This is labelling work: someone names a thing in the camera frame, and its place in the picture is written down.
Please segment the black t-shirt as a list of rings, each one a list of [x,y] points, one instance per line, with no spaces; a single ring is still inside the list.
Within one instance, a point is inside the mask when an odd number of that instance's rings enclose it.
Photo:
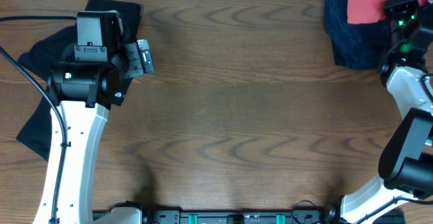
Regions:
[[[137,40],[141,19],[141,6],[137,3],[113,0],[88,0],[87,11],[116,10],[120,14],[124,28],[125,43]],[[24,68],[46,81],[54,66],[61,61],[64,50],[77,42],[76,26],[61,29],[55,34],[37,42],[30,51],[18,58],[18,63]],[[46,99],[42,99],[22,127],[16,139],[30,148],[44,160],[49,159],[51,147],[51,107]]]

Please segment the folded dark blue garment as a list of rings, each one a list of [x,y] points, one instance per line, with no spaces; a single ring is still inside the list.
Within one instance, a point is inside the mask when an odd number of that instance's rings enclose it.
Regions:
[[[348,0],[325,0],[324,26],[331,39],[334,63],[353,70],[373,70],[390,46],[387,19],[372,24],[347,22]]]

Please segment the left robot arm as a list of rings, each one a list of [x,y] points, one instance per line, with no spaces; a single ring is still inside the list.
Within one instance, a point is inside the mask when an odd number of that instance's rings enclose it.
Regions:
[[[51,106],[51,147],[35,223],[143,223],[129,203],[93,215],[93,184],[100,139],[115,95],[128,80],[155,71],[145,39],[124,41],[116,10],[83,11],[77,42],[65,48],[44,96]]]

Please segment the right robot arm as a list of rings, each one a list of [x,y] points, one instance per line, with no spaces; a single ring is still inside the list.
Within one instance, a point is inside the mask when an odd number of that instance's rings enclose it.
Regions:
[[[334,62],[377,69],[402,121],[385,146],[377,175],[332,204],[323,223],[404,223],[396,208],[432,203],[432,0],[325,0]]]

